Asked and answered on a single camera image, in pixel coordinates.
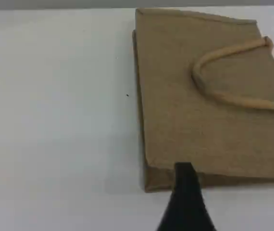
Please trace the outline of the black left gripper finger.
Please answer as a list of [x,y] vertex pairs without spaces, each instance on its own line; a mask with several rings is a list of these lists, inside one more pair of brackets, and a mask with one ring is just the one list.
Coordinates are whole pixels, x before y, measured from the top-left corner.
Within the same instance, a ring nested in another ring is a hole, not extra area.
[[175,185],[159,231],[214,231],[201,186],[191,163],[176,163]]

